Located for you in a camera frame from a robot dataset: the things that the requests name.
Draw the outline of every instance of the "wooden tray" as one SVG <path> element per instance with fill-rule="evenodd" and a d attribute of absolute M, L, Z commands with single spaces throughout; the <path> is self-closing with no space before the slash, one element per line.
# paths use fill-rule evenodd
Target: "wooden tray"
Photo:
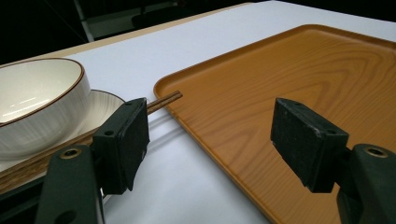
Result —
<path fill-rule="evenodd" d="M 158 97 L 276 223 L 339 223 L 332 194 L 312 194 L 270 141 L 276 97 L 301 102 L 358 143 L 396 149 L 396 43 L 305 25 L 164 77 Z"/>

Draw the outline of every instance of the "white table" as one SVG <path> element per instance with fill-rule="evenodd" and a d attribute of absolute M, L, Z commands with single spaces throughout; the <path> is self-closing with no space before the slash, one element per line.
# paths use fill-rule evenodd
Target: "white table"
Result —
<path fill-rule="evenodd" d="M 269 1 L 242 5 L 66 56 L 86 68 L 92 89 L 155 100 L 161 78 L 308 23 L 396 41 L 396 23 Z M 106 223 L 268 223 L 233 181 L 165 110 L 149 116 L 151 142 L 134 190 L 105 204 Z"/>

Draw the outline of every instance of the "wooden chopstick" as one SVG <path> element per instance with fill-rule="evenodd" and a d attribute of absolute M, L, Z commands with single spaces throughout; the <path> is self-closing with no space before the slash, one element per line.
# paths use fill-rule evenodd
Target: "wooden chopstick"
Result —
<path fill-rule="evenodd" d="M 148 104 L 148 115 L 171 104 L 182 97 L 180 91 L 175 91 L 150 104 Z M 17 186 L 37 177 L 47 171 L 51 156 L 58 150 L 70 145 L 89 145 L 92 143 L 92 136 L 99 128 L 95 128 L 76 138 L 70 139 L 57 147 L 45 150 L 32 158 L 22 161 L 5 171 L 0 172 L 0 194 L 5 193 Z"/>

